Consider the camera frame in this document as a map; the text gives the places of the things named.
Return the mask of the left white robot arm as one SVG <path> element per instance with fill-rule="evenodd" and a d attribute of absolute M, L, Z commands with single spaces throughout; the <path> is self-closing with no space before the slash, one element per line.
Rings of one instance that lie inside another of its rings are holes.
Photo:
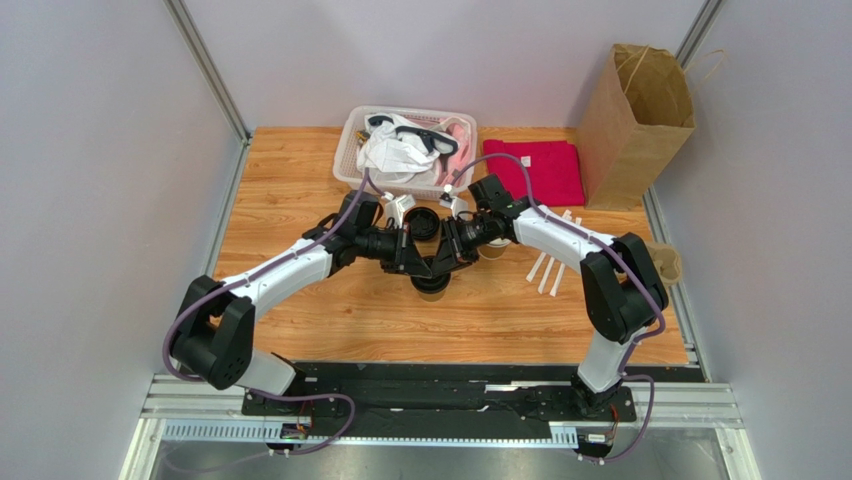
<path fill-rule="evenodd" d="M 353 190 L 341 209 L 306 231 L 289 249 L 242 274 L 193 280 L 164 341 L 165 361 L 177 361 L 192 378 L 218 390 L 240 386 L 272 395 L 287 393 L 295 366 L 254 346 L 255 324 L 293 294 L 321 282 L 358 258 L 378 261 L 390 274 L 427 278 L 431 271 L 405 222 L 416 204 Z"/>

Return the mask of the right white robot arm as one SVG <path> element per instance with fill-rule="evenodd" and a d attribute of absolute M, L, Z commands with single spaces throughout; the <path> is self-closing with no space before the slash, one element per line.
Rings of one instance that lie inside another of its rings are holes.
<path fill-rule="evenodd" d="M 646 243 L 636 234 L 604 235 L 573 224 L 529 197 L 514 198 L 490 174 L 470 185 L 475 211 L 442 222 L 431 261 L 435 277 L 473 265 L 495 240 L 534 248 L 581 277 L 588 318 L 595 330 L 574 384 L 601 396 L 622 380 L 635 345 L 653 323 L 662 324 L 669 304 Z"/>

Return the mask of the paper coffee cup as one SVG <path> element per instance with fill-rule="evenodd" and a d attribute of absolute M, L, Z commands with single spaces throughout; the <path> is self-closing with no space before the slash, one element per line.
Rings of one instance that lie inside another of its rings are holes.
<path fill-rule="evenodd" d="M 418 291 L 418 296 L 426 302 L 437 302 L 441 300 L 445 295 L 444 291 Z"/>
<path fill-rule="evenodd" d="M 496 260 L 501 257 L 512 242 L 508 239 L 498 238 L 478 248 L 479 255 L 486 260 Z"/>

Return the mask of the black coffee cup lid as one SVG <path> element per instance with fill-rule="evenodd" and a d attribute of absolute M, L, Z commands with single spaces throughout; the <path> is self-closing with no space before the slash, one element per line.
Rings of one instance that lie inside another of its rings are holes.
<path fill-rule="evenodd" d="M 410 281 L 419 294 L 437 295 L 449 286 L 451 278 L 450 274 L 443 274 L 432 278 L 411 277 Z"/>

